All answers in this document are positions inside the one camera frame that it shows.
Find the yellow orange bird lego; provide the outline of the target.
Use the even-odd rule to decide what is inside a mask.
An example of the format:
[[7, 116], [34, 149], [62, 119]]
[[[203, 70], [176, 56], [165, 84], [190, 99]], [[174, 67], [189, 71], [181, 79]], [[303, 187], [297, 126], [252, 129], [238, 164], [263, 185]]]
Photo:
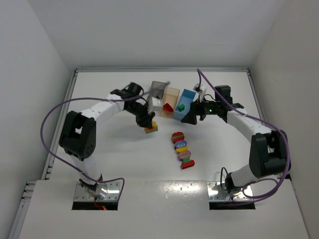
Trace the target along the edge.
[[152, 133], [158, 130], [158, 125], [155, 121], [152, 121], [152, 128], [144, 128], [145, 133]]

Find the small green lego brick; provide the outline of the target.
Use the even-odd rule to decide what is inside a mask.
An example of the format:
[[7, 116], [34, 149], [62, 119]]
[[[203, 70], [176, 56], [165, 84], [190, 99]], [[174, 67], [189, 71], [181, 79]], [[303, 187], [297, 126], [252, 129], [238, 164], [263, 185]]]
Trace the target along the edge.
[[181, 104], [178, 106], [178, 110], [181, 112], [183, 110], [185, 110], [185, 105], [184, 104]]

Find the red round striped lego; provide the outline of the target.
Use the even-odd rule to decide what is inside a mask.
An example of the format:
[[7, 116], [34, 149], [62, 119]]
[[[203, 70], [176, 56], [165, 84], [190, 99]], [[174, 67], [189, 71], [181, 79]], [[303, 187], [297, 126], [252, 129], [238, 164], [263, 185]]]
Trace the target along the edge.
[[184, 140], [184, 134], [182, 132], [174, 132], [172, 135], [171, 135], [171, 140], [173, 143], [176, 143], [178, 141], [181, 141], [181, 140]]

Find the red sloped lego brick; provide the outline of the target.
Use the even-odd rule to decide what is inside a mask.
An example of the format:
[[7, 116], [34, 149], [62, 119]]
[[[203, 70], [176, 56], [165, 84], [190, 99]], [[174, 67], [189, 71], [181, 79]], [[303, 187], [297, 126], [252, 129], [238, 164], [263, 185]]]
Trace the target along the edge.
[[169, 103], [165, 103], [165, 104], [163, 105], [163, 110], [164, 110], [165, 112], [173, 112], [173, 111], [174, 111], [174, 109], [172, 108], [172, 106], [171, 106]]

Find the purple flower print lego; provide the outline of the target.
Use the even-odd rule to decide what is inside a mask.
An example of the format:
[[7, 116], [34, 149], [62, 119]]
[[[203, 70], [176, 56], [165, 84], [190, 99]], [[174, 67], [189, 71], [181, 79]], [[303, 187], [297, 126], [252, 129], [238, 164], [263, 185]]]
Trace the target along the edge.
[[174, 144], [175, 149], [183, 148], [183, 147], [186, 147], [186, 146], [187, 146], [187, 142], [185, 140], [177, 141]]

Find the yellow curved lego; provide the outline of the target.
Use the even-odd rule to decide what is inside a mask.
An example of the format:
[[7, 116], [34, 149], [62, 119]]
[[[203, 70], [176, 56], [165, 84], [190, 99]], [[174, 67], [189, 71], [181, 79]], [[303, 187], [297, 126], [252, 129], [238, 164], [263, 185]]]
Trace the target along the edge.
[[175, 149], [176, 153], [180, 153], [183, 151], [188, 151], [188, 146], [180, 147]]

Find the purple striped oval lego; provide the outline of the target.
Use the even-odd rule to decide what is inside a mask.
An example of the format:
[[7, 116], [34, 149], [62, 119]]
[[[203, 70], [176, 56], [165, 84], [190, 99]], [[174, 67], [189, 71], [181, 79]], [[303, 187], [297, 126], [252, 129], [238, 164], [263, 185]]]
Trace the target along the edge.
[[183, 161], [184, 159], [190, 158], [191, 152], [189, 150], [181, 151], [177, 154], [177, 158], [179, 161]]

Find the red base lego brick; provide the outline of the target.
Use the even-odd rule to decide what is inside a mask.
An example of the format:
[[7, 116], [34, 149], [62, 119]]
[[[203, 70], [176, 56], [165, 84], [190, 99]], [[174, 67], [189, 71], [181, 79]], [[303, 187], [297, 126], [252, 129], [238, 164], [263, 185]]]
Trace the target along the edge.
[[181, 169], [187, 169], [187, 168], [193, 167], [194, 165], [195, 165], [195, 161], [189, 160], [187, 162], [182, 162], [180, 167]]

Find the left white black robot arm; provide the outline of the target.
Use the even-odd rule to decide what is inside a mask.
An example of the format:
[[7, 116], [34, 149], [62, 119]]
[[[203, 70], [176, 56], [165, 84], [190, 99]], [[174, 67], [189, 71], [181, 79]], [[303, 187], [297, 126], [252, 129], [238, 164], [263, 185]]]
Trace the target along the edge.
[[123, 89], [115, 89], [105, 101], [80, 112], [70, 111], [65, 118], [59, 139], [59, 146], [68, 154], [80, 170], [81, 187], [88, 194], [102, 199], [106, 196], [107, 184], [95, 165], [93, 152], [96, 148], [97, 129], [115, 114], [127, 111], [135, 116], [138, 126], [144, 129], [155, 128], [154, 112], [149, 110], [147, 102], [140, 103], [144, 90], [136, 83], [129, 83]]

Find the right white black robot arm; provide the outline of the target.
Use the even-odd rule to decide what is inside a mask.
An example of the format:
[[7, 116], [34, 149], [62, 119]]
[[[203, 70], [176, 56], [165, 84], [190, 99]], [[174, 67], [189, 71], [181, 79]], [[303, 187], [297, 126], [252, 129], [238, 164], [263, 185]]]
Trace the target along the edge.
[[234, 103], [231, 88], [228, 85], [215, 88], [215, 98], [205, 99], [205, 90], [199, 84], [194, 86], [198, 99], [190, 103], [188, 113], [182, 123], [196, 125], [207, 115], [217, 115], [227, 124], [236, 128], [250, 143], [249, 162], [237, 171], [226, 175], [222, 189], [228, 193], [244, 187], [270, 175], [286, 176], [291, 168], [287, 160], [287, 135], [282, 130], [265, 126], [258, 118], [251, 117], [240, 103]]

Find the blue plastic container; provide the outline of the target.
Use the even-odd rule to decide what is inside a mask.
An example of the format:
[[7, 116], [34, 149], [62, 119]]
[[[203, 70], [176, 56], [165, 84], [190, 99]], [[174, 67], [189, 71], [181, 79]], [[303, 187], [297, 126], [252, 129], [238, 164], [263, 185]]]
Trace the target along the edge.
[[[191, 91], [191, 90], [187, 90], [184, 89], [178, 102], [177, 105], [175, 107], [175, 110], [173, 112], [173, 118], [175, 120], [181, 121], [182, 118], [188, 113], [189, 109], [190, 109], [190, 104], [193, 102], [195, 96], [196, 96], [196, 92], [195, 91]], [[178, 110], [178, 106], [184, 104], [185, 105], [185, 110], [183, 111], [179, 111]]]

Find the smoky grey plastic container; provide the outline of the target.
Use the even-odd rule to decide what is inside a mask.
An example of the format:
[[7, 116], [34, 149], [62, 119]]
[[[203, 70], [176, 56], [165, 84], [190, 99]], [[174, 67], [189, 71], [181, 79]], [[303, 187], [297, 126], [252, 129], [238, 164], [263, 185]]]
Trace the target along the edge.
[[165, 82], [152, 81], [151, 88], [150, 88], [150, 91], [151, 91], [150, 97], [161, 100], [163, 98], [165, 88], [166, 88]]

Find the orange translucent plastic container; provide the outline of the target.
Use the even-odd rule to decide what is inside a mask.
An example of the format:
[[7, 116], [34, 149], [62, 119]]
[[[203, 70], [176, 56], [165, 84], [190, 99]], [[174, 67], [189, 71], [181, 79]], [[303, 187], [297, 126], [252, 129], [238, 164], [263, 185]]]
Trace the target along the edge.
[[[166, 88], [163, 96], [163, 105], [165, 103], [169, 103], [172, 108], [175, 110], [177, 100], [179, 97], [180, 90], [176, 88]], [[166, 118], [172, 118], [173, 117], [173, 112], [165, 112], [163, 108], [160, 110], [160, 116], [161, 117], [166, 117]]]

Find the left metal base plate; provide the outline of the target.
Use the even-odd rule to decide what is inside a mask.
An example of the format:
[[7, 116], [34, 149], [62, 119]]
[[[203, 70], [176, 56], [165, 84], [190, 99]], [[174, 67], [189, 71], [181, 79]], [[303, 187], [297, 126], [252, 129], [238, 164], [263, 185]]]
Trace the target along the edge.
[[74, 194], [74, 202], [115, 202], [119, 198], [121, 192], [121, 183], [119, 181], [104, 183], [97, 186], [95, 192], [77, 184]]

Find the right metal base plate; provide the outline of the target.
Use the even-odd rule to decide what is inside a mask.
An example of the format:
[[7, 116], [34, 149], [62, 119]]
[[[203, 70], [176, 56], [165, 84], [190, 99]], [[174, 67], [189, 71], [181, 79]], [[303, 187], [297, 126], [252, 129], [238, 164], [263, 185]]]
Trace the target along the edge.
[[249, 202], [253, 199], [246, 196], [253, 196], [252, 189], [248, 186], [242, 192], [241, 189], [228, 191], [225, 189], [224, 181], [208, 181], [207, 182], [208, 200], [210, 203], [230, 203], [230, 202]]

